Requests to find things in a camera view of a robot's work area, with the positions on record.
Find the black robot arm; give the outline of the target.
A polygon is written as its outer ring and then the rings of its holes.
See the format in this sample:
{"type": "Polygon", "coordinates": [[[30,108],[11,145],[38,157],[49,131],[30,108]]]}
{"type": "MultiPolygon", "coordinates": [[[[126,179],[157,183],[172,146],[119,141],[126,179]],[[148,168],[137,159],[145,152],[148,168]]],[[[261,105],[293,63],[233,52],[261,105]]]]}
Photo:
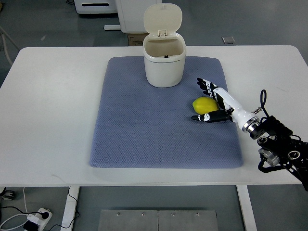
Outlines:
{"type": "Polygon", "coordinates": [[[266,90],[260,93],[260,108],[265,114],[261,120],[251,122],[247,131],[250,137],[260,146],[259,171],[269,173],[278,170],[287,170],[299,181],[305,190],[308,189],[308,143],[293,134],[274,116],[270,116],[266,109],[266,90]]]}

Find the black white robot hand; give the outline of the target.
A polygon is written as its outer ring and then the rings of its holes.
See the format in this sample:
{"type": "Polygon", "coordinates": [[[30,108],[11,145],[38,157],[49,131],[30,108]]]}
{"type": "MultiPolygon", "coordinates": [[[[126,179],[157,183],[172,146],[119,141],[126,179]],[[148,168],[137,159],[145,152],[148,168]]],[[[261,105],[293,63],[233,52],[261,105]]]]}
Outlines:
{"type": "Polygon", "coordinates": [[[242,105],[224,88],[202,78],[197,79],[197,84],[203,90],[205,95],[208,95],[218,103],[219,110],[205,114],[199,113],[198,115],[193,115],[191,117],[192,120],[214,123],[229,119],[236,123],[239,129],[243,132],[249,133],[260,125],[259,118],[257,118],[257,116],[252,112],[243,109],[242,105]]]}

